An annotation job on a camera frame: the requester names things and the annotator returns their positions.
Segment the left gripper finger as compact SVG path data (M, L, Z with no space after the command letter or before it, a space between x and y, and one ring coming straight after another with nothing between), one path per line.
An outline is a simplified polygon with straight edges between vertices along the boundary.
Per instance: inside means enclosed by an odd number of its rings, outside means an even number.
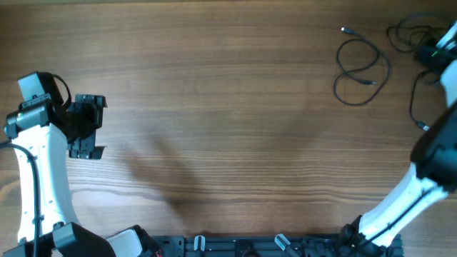
M93 148L73 148L69 150L69 158L99 160L103 155L104 149L104 146L95 146Z
M106 107L106 97L101 95L77 94L74 102L75 109L104 109Z

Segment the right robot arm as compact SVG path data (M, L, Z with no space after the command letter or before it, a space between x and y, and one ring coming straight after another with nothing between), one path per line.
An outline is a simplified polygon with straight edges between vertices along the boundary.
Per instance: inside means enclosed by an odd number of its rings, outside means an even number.
M436 27L412 26L410 31L422 38L417 44L403 40L408 50L425 54L429 71L442 70L447 109L431 126L417 123L425 133L411 152L406 175L377 207L343 227L334 246L337 256L392 256L399 232L456 191L456 25L449 25L439 40L433 39Z

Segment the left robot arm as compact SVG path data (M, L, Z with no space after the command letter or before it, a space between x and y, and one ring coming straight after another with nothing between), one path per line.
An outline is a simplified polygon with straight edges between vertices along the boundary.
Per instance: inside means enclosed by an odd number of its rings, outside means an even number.
M60 76L35 71L18 80L23 102L6 117L7 140L15 151L21 187L18 245L5 256L157 256L160 248L140 226L102 238L79 224L71 201L67 158L98 160L104 96L61 96Z

